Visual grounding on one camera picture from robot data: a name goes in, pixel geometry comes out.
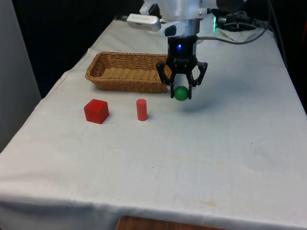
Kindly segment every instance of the stain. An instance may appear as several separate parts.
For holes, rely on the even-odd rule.
[[[196,201],[196,203],[201,205],[207,205],[210,207],[218,207],[219,204],[215,200],[209,200],[209,201]]]
[[[189,158],[189,157],[177,157],[177,156],[167,156],[166,157],[173,159],[173,160],[180,160],[180,161],[186,161],[186,162],[192,162],[192,163],[199,163],[199,164],[210,164],[210,162],[204,161],[204,160],[199,160],[196,158]]]

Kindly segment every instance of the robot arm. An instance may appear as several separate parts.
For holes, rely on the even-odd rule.
[[[130,27],[147,31],[158,31],[168,38],[168,57],[166,62],[158,63],[157,70],[163,84],[171,88],[171,98],[175,96],[174,81],[177,74],[185,74],[189,83],[189,99],[192,98],[192,87],[200,85],[208,64],[199,62],[196,58],[197,34],[200,31],[200,20],[205,17],[207,8],[218,8],[233,12],[240,8],[246,0],[144,0],[140,10],[141,15],[131,14],[127,23]],[[162,18],[167,21],[161,24],[155,16],[149,16],[148,11],[158,4]],[[164,67],[171,70],[167,77]],[[200,70],[200,75],[194,79],[192,70]]]

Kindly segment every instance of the black cable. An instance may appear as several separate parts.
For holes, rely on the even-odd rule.
[[[267,26],[266,28],[264,28],[262,30],[262,32],[255,38],[251,39],[251,40],[248,40],[248,41],[245,41],[245,42],[232,42],[232,41],[228,41],[228,40],[225,40],[225,39],[222,39],[222,38],[218,38],[218,37],[199,37],[200,40],[217,40],[217,41],[220,41],[220,42],[225,42],[225,43],[229,43],[229,44],[233,44],[233,45],[245,45],[245,44],[248,44],[248,43],[251,43],[251,42],[254,42],[256,41],[258,38],[260,38],[262,35],[264,35],[264,33],[269,29],[270,27],[270,21],[271,21],[271,2],[270,0],[267,0],[267,3],[268,3],[268,15],[269,15],[269,20],[267,22]]]
[[[282,49],[282,56],[283,56],[284,65],[285,65],[286,68],[288,69],[288,63],[287,63],[287,58],[286,58],[286,52],[285,52],[285,49],[284,49],[282,34],[281,34],[281,32],[280,32],[280,28],[279,28],[279,25],[278,25],[278,22],[277,22],[275,10],[274,10],[273,5],[272,5],[272,2],[271,2],[270,0],[268,0],[268,4],[269,4],[269,8],[270,8],[270,10],[271,10],[271,12],[272,12],[273,19],[274,19],[274,22],[275,22],[275,25],[276,25],[277,34],[278,34],[280,46],[281,46],[281,49]]]

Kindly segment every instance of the green led light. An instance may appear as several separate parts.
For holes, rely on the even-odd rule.
[[[216,17],[214,17],[214,20],[213,20],[213,31],[215,31],[216,29]]]

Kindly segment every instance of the table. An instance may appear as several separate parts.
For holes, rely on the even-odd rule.
[[[185,102],[98,90],[84,75],[101,51],[159,54],[167,42],[114,21],[61,77],[0,155],[3,229],[113,230],[125,215],[307,229],[307,119],[271,34],[199,44],[209,67]],[[93,98],[109,104],[102,125],[85,120]]]

